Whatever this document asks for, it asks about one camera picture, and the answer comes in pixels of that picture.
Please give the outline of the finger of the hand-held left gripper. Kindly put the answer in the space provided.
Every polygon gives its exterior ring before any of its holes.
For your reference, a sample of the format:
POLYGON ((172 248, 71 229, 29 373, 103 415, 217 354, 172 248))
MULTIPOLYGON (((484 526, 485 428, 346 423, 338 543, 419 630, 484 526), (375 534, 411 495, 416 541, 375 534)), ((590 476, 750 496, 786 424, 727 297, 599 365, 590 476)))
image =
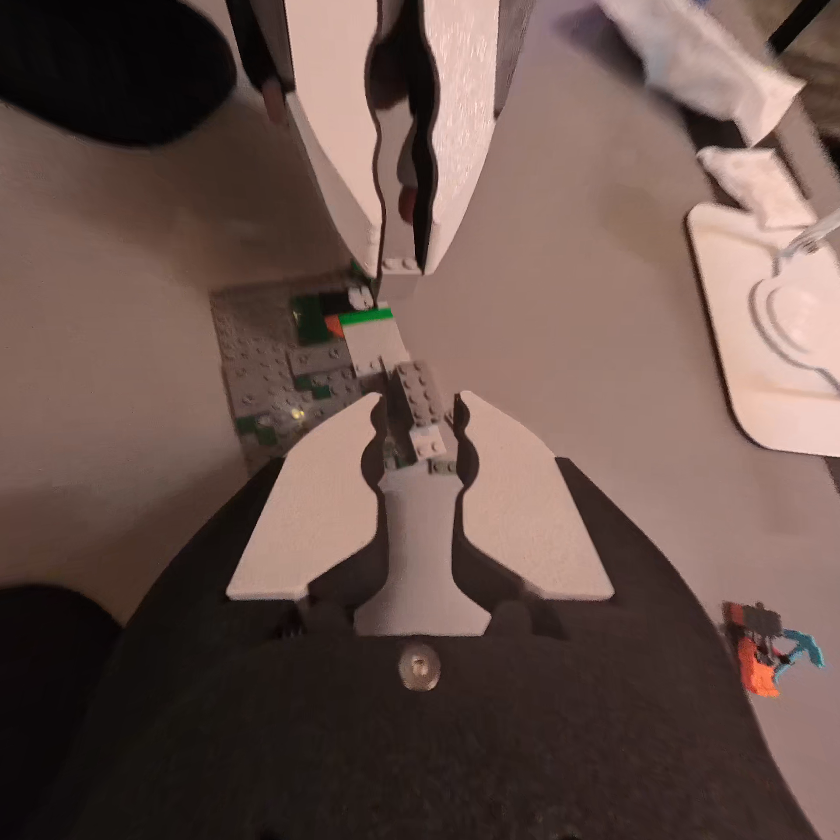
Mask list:
POLYGON ((379 4, 287 1, 286 23, 290 116, 335 230, 365 275, 377 277, 384 227, 374 174, 380 136, 366 71, 379 4))
POLYGON ((459 231, 496 127, 498 25, 498 2, 416 3, 413 232, 427 276, 459 231))

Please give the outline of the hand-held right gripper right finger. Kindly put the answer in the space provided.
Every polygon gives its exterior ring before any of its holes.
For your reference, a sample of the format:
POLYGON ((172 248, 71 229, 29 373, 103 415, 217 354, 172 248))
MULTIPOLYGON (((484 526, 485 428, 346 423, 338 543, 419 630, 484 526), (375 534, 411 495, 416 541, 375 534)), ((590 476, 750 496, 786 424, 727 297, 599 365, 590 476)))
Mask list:
POLYGON ((453 578, 492 613, 504 602, 607 602, 614 586, 552 449, 474 392, 454 405, 453 578))

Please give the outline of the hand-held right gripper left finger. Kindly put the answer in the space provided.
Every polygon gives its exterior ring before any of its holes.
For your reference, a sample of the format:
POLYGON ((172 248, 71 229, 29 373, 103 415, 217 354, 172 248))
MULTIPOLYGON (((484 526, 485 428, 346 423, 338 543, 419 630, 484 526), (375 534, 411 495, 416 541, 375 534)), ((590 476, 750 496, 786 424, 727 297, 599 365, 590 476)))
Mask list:
POLYGON ((231 601, 329 602, 353 612, 387 578, 385 400, 372 392, 293 446, 245 546, 231 601))

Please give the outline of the grey baseplate brick build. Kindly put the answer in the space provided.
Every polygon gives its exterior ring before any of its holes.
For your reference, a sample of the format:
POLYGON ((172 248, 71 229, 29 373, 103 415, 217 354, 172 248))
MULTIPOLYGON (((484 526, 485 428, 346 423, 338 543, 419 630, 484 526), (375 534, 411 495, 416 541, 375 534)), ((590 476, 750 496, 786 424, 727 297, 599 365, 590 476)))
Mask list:
POLYGON ((342 410, 383 397, 385 469, 455 473, 442 400, 411 357, 380 283, 350 266, 211 296, 227 404, 250 476, 342 410))

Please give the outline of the grey desk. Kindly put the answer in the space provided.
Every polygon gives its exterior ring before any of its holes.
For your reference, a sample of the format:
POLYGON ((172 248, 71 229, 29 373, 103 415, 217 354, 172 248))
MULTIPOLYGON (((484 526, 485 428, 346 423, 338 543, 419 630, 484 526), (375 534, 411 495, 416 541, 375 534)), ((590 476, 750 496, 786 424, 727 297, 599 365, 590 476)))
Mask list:
MULTIPOLYGON (((183 141, 90 143, 2 105, 2 584, 126 620, 245 482, 209 291, 343 263, 289 132, 242 79, 183 141)), ((838 493, 759 448, 718 378, 683 222, 711 199, 680 116, 593 2, 537 2, 439 269, 392 303, 444 392, 569 457, 704 606, 763 601, 814 634, 756 703, 783 774, 838 838, 838 493)))

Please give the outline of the orange toy brick figure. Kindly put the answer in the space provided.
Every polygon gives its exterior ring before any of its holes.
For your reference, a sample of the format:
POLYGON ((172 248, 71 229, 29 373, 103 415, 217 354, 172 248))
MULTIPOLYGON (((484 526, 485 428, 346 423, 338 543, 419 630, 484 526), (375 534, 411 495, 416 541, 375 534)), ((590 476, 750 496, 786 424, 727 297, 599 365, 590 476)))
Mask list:
POLYGON ((721 610, 741 685, 751 695, 778 698, 782 677, 802 662, 825 668, 823 650, 814 636, 784 626, 781 614, 765 604, 724 602, 721 610))

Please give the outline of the white and wood book stand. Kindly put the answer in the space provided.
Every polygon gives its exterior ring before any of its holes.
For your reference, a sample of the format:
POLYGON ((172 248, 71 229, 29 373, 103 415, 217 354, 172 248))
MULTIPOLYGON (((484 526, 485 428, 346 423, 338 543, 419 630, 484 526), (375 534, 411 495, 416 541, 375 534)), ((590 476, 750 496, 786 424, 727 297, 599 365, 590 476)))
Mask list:
POLYGON ((822 244, 774 274, 799 231, 715 203, 686 231, 735 422, 764 448, 837 458, 838 253, 822 244))

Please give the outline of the small white printed paper bag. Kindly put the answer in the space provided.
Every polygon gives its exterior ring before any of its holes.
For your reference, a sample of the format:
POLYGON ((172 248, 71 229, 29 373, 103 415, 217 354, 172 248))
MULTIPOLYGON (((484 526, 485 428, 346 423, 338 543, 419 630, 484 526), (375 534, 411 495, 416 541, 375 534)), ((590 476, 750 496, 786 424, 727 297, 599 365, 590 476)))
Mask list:
POLYGON ((707 146, 696 158, 762 229, 807 228, 816 223, 811 205, 775 150, 707 146))

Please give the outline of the dark cloth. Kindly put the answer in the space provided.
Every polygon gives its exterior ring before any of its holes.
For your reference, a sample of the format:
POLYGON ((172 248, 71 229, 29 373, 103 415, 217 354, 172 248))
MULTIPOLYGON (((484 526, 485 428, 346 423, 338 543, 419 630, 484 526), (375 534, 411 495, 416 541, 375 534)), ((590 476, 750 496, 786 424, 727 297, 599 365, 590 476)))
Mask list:
POLYGON ((67 758, 120 624, 51 584, 1 590, 1 838, 19 838, 67 758))

